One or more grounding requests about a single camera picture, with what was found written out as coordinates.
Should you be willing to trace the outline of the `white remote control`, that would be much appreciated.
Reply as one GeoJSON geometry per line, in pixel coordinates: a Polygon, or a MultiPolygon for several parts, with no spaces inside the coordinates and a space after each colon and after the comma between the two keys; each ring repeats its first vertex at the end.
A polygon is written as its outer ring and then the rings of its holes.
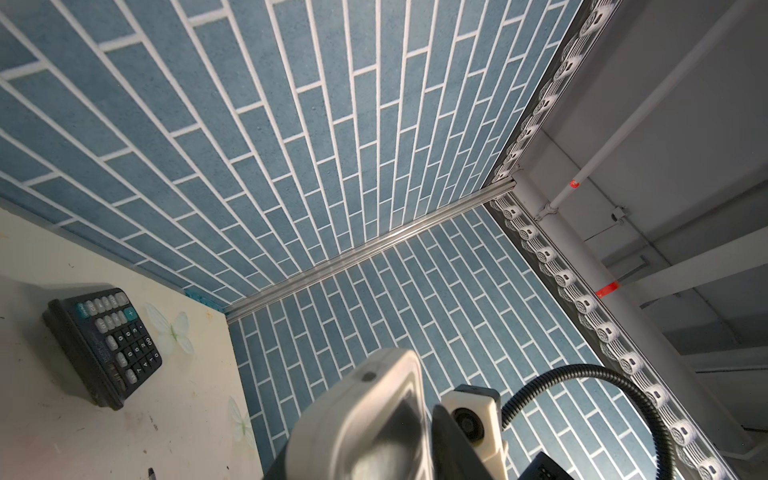
{"type": "Polygon", "coordinates": [[[300,416],[284,455],[288,479],[431,479],[421,366],[380,349],[300,416]]]}

